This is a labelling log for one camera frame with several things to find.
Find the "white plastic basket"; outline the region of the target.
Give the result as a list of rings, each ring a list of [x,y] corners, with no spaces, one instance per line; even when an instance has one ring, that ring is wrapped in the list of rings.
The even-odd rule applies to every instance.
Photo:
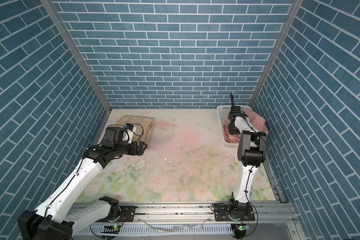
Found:
[[[221,132],[222,141],[223,141],[223,143],[224,143],[224,145],[226,147],[233,148],[233,147],[238,147],[239,143],[231,143],[231,142],[229,142],[228,141],[229,138],[228,139],[226,138],[226,134],[225,134],[225,131],[224,131],[224,126],[226,125],[226,117],[229,115],[229,113],[231,111],[231,107],[232,107],[231,105],[217,106],[217,112],[218,112],[218,118],[220,119],[220,125],[221,125],[220,132]],[[249,117],[246,117],[246,121],[245,120],[238,120],[238,124],[239,124],[239,127],[240,127],[241,131],[249,131],[251,133],[254,133],[254,131],[251,129],[251,127],[252,128],[254,128],[254,127],[250,123]]]

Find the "beige shorts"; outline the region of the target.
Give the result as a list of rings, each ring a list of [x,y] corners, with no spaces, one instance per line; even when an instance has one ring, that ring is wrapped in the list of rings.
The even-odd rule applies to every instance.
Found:
[[[153,136],[155,127],[155,119],[149,117],[125,115],[117,121],[117,125],[133,124],[136,129],[133,130],[132,141],[142,141],[149,145]]]

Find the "pink shorts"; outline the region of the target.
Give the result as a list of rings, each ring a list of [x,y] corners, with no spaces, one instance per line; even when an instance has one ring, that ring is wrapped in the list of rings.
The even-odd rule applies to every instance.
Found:
[[[243,109],[242,114],[246,114],[249,117],[249,123],[252,124],[252,127],[257,132],[264,132],[266,135],[269,134],[269,130],[265,125],[266,120],[263,117],[261,117],[259,114],[255,113],[251,109]],[[240,141],[240,136],[237,134],[234,135],[229,134],[229,124],[230,124],[230,120],[228,116],[226,116],[223,123],[224,141],[227,144],[238,144]]]

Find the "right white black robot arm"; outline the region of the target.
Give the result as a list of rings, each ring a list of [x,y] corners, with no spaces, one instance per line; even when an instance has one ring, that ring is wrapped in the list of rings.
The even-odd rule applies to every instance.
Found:
[[[229,133],[240,134],[238,160],[241,169],[236,190],[229,200],[228,213],[233,220],[246,217],[253,220],[253,206],[250,203],[251,186],[255,172],[266,158],[267,134],[257,130],[240,106],[232,103],[228,114]]]

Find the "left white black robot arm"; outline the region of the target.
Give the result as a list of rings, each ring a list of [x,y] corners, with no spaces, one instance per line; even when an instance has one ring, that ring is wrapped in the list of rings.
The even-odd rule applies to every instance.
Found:
[[[93,205],[69,214],[86,186],[111,161],[124,155],[141,156],[147,149],[142,141],[110,143],[89,147],[68,178],[32,212],[24,211],[18,225],[24,240],[71,240],[85,227],[98,220],[118,222],[123,217],[119,201],[101,197]]]

